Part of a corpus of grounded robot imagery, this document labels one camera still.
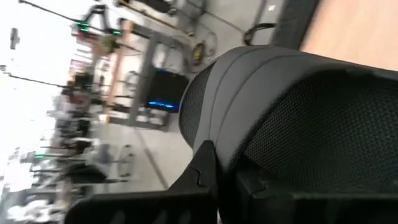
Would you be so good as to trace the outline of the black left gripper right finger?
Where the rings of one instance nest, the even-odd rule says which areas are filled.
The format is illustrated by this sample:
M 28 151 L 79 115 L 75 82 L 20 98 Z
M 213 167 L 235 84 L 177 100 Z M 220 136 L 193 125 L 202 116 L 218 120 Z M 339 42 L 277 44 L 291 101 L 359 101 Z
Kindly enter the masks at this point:
M 398 194 L 294 189 L 258 170 L 236 174 L 245 224 L 398 224 Z

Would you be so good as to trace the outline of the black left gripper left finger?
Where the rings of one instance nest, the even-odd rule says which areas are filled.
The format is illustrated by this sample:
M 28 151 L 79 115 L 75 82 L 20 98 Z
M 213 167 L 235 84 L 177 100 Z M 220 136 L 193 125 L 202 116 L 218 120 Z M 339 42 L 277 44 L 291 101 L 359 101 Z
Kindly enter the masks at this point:
M 96 194 L 71 206 L 65 224 L 216 224 L 216 154 L 204 141 L 169 189 Z

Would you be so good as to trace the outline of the black slide sandal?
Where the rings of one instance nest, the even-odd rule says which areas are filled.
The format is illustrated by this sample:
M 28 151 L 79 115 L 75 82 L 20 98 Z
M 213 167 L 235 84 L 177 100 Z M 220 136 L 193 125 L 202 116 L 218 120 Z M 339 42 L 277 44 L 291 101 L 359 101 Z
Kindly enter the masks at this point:
M 303 191 L 398 193 L 398 72 L 271 45 L 238 47 L 191 82 L 180 132 Z

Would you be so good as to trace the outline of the black computer with lights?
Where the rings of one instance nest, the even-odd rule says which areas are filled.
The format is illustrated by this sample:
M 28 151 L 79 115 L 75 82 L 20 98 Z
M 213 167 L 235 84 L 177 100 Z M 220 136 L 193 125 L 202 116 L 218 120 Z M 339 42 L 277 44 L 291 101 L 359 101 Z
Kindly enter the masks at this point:
M 145 107 L 178 113 L 182 96 L 189 84 L 189 79 L 163 69 L 157 69 L 150 83 L 145 99 Z

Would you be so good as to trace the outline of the distant small green plant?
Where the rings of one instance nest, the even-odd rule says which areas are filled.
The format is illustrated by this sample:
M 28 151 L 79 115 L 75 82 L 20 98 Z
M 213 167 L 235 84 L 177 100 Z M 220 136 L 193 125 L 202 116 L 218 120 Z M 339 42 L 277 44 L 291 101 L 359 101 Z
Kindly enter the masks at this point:
M 117 37 L 112 34 L 102 35 L 99 38 L 98 45 L 104 54 L 113 52 L 114 45 L 116 44 Z

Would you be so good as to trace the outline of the grey metal desk frame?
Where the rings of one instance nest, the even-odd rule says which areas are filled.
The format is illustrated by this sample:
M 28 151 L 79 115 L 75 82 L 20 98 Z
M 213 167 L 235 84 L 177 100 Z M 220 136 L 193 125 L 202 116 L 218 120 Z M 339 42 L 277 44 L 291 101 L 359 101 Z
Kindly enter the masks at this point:
M 189 57 L 192 54 L 193 44 L 194 42 L 191 40 L 189 36 L 185 38 L 188 39 L 188 42 L 182 42 L 180 40 L 174 39 L 171 36 L 167 36 L 163 33 L 157 32 L 150 28 L 143 27 L 141 25 L 135 25 L 133 21 L 126 19 L 121 23 L 121 38 L 122 42 L 120 43 L 120 49 L 116 51 L 116 59 L 114 61 L 114 65 L 112 68 L 112 77 L 110 87 L 107 93 L 107 100 L 104 103 L 104 112 L 103 115 L 100 116 L 101 120 L 107 124 L 119 124 L 130 127 L 138 127 L 138 128 L 146 128 L 146 129 L 155 129 L 155 130 L 163 130 L 167 129 L 167 125 L 170 118 L 170 113 L 167 113 L 163 118 L 163 124 L 155 124 L 150 122 L 138 121 L 137 117 L 140 115 L 139 108 L 141 107 L 141 98 L 144 97 L 149 91 L 151 80 L 155 75 L 155 67 L 152 63 L 152 58 L 154 56 L 156 45 L 161 43 L 164 45 L 168 45 L 171 47 L 180 47 L 182 55 L 186 58 L 184 63 L 185 66 L 190 66 Z M 144 73 L 141 77 L 139 77 L 136 86 L 136 92 L 132 96 L 131 106 L 124 108 L 123 111 L 128 114 L 126 119 L 116 118 L 111 116 L 111 112 L 114 109 L 112 104 L 116 97 L 115 91 L 118 87 L 119 76 L 121 74 L 121 65 L 124 60 L 124 50 L 128 48 L 129 36 L 131 34 L 142 36 L 146 39 L 149 39 L 149 43 L 147 46 L 147 50 L 145 51 L 145 57 L 142 61 L 142 72 Z

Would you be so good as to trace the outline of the black aluminium table frame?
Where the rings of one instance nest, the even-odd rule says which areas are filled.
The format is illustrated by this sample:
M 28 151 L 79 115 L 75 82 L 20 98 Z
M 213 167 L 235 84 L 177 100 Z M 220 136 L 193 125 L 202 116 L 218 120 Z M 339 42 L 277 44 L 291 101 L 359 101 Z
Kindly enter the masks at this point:
M 271 45 L 299 50 L 321 0 L 285 0 Z

